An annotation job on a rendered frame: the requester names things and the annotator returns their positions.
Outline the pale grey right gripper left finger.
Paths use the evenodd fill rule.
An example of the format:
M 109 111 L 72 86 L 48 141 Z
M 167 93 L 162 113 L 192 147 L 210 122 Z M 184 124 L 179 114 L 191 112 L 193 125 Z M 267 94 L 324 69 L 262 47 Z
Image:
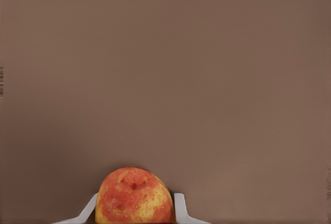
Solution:
M 54 222 L 53 224 L 84 224 L 87 222 L 88 218 L 94 211 L 96 207 L 96 201 L 97 201 L 98 193 L 94 194 L 93 197 L 89 200 L 89 202 L 86 204 L 82 212 L 74 218 L 62 220 L 59 222 Z

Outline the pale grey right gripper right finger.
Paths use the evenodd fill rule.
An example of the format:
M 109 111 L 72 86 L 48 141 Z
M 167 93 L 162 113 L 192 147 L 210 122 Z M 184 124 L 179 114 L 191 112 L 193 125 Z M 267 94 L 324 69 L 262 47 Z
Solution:
M 209 222 L 193 218 L 188 214 L 183 193 L 174 193 L 174 206 L 177 224 L 210 224 Z

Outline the red and yellow peach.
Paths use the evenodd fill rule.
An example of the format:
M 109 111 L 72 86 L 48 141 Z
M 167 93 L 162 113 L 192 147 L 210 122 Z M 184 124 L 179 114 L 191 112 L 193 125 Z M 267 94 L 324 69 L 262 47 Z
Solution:
M 99 188 L 95 207 L 97 224 L 175 223 L 174 218 L 167 187 L 144 169 L 119 168 Z

